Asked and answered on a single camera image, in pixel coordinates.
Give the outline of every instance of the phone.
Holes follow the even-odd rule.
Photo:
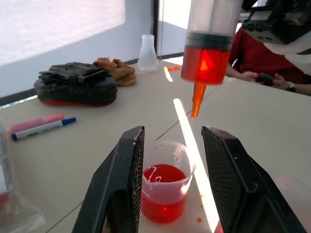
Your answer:
[[[261,73],[257,76],[256,82],[263,83],[265,86],[272,86],[273,85],[273,77],[267,75],[265,73]]]

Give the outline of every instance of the crumpled brown material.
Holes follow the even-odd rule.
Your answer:
[[[109,58],[100,57],[93,64],[107,70],[118,86],[129,86],[136,82],[135,69],[119,59],[110,61]]]

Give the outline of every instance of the hand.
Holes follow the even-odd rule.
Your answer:
[[[257,76],[258,76],[257,73],[247,71],[247,72],[244,72],[243,74],[240,74],[238,76],[238,79],[255,83]]]
[[[287,81],[285,81],[283,76],[279,74],[274,75],[273,87],[282,89],[282,90],[288,90],[290,86],[291,85]]]

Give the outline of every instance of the wristwatch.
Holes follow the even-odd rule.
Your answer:
[[[292,83],[292,82],[287,82],[287,83],[290,85],[290,87],[287,88],[287,91],[296,92],[296,86],[295,86],[295,84]]]

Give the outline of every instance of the white table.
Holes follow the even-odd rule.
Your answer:
[[[50,233],[71,231],[92,174],[127,129],[144,125],[146,144],[159,137],[185,143],[173,100],[180,99],[188,113],[192,85],[182,82],[178,72],[171,73],[173,82],[168,82],[163,74],[139,77],[137,86],[121,88],[116,103],[101,109],[50,107],[32,100],[0,111],[8,125],[55,112],[79,120],[66,129],[11,142],[22,194],[46,213],[48,222],[36,233],[44,233],[54,225]],[[201,106],[199,117],[189,120],[204,166],[201,126],[209,125],[239,138],[246,151],[265,169],[285,173],[311,186],[310,97],[238,80],[228,80],[218,89],[210,87],[206,95],[211,92]],[[21,112],[26,112],[28,118],[22,118]],[[104,132],[112,129],[115,133],[107,137]],[[76,145],[74,140],[84,144]],[[206,198],[208,193],[201,194],[203,201],[210,201]],[[193,180],[185,212],[179,220],[157,225],[141,215],[139,231],[211,232],[204,208],[200,206],[202,200]],[[310,204],[310,198],[302,203]],[[211,206],[208,214],[213,214],[212,209]],[[197,217],[203,222],[197,223]]]

